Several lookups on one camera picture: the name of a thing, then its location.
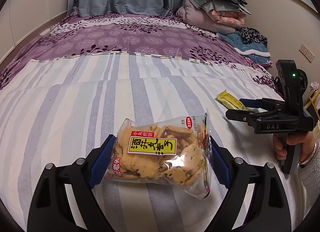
silver bolt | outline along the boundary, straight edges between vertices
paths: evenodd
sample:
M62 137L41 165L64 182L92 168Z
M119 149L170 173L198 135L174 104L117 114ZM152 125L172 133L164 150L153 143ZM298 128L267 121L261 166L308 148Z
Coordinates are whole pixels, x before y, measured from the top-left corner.
M53 167L53 163L48 163L48 164L45 166L45 168L46 168L47 170L50 170L52 167Z
M242 164L242 163L243 163L243 159L240 158L240 157L237 157L237 158L235 159L235 162L238 163L238 164Z
M275 165L273 163L267 163L267 166L270 168L270 169L273 169L275 167Z
M84 159L84 158L79 158L79 159L76 161L76 163L77 163L78 165L82 165L82 164L84 164L84 162L85 162L85 159Z

red oval logo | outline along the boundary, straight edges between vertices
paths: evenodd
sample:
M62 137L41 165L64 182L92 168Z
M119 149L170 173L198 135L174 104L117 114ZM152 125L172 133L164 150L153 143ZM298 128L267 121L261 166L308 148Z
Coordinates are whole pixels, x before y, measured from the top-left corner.
M189 129L192 128L192 120L191 120L191 117L189 117L189 116L186 118L186 126Z

hand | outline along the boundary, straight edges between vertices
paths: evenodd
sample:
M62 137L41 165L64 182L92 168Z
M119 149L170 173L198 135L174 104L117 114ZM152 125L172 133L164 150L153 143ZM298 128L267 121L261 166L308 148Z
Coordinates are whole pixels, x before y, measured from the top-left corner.
M304 162L310 157L316 144L312 132L307 131L297 131L289 135L286 142L288 145L302 143L300 162ZM276 137L276 135L273 135L273 147L275 148L277 159L285 160L287 157L287 150L284 149L282 142Z

electrical outlet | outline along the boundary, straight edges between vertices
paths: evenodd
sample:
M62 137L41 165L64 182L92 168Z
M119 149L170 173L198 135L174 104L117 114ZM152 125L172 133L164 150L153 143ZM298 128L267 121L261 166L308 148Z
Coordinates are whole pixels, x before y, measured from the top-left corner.
M313 55L313 53L310 50L308 50L306 57L310 62L312 62L312 60L314 59L315 56Z
M302 52L304 55L306 55L307 52L308 52L308 48L307 48L304 44L301 44L299 50L300 50L300 52Z

transparent plastic bag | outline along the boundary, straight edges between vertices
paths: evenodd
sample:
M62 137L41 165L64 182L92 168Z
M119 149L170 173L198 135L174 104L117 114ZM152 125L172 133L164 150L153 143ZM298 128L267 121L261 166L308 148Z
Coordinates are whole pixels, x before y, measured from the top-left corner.
M209 114L139 126L126 119L119 129L105 179L171 184L203 199L211 184Z

